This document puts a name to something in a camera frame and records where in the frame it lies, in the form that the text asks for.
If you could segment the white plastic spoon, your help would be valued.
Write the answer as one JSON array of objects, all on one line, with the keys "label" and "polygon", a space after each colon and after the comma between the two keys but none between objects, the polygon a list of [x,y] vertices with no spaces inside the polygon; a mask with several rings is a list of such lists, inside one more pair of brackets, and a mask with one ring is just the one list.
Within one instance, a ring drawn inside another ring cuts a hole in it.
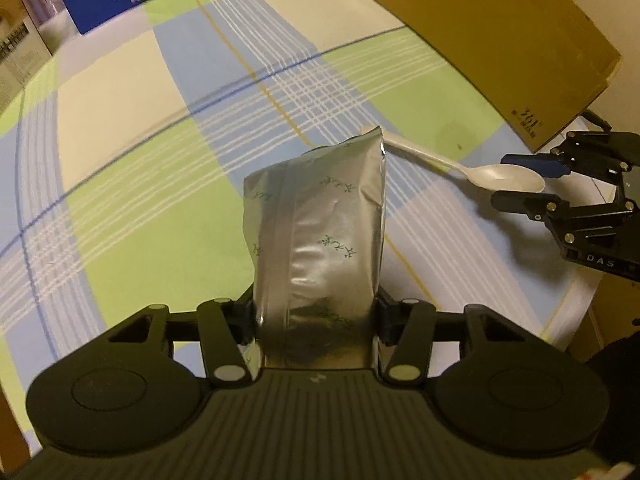
[{"label": "white plastic spoon", "polygon": [[461,162],[424,148],[400,134],[393,133],[381,126],[366,125],[360,127],[357,136],[378,133],[384,148],[394,155],[413,164],[430,167],[436,172],[452,171],[460,178],[467,180],[477,188],[491,192],[523,192],[542,193],[546,189],[546,181],[538,172],[526,167],[509,164],[491,164],[483,166],[465,166]]}]

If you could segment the silver foil pouch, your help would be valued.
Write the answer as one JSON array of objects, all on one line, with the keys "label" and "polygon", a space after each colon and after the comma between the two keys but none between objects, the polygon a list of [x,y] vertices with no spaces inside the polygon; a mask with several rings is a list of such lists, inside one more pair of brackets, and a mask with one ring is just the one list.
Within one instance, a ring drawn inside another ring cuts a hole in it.
[{"label": "silver foil pouch", "polygon": [[243,232],[266,367],[370,366],[385,182],[378,127],[245,178]]}]

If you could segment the brown cardboard box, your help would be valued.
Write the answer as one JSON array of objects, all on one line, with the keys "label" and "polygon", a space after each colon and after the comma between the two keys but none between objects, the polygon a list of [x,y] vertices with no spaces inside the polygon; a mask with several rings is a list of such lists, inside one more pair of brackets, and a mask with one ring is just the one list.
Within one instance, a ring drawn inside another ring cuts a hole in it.
[{"label": "brown cardboard box", "polygon": [[572,0],[374,0],[452,64],[533,152],[608,88],[622,56]]}]

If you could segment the checkered tablecloth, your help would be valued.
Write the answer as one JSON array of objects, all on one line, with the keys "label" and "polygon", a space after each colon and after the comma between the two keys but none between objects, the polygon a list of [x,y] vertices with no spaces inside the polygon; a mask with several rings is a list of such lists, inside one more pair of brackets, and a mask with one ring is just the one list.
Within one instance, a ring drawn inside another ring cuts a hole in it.
[{"label": "checkered tablecloth", "polygon": [[1,117],[1,453],[34,378],[148,304],[253,281],[243,182],[382,126],[469,166],[524,144],[371,0],[151,0],[70,37]]}]

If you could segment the white beige product box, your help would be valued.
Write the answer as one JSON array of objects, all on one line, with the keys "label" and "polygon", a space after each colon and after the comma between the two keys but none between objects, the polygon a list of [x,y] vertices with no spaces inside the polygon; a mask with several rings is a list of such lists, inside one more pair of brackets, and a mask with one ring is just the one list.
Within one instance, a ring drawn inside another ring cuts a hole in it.
[{"label": "white beige product box", "polygon": [[51,52],[23,0],[1,0],[0,107],[4,112]]}]

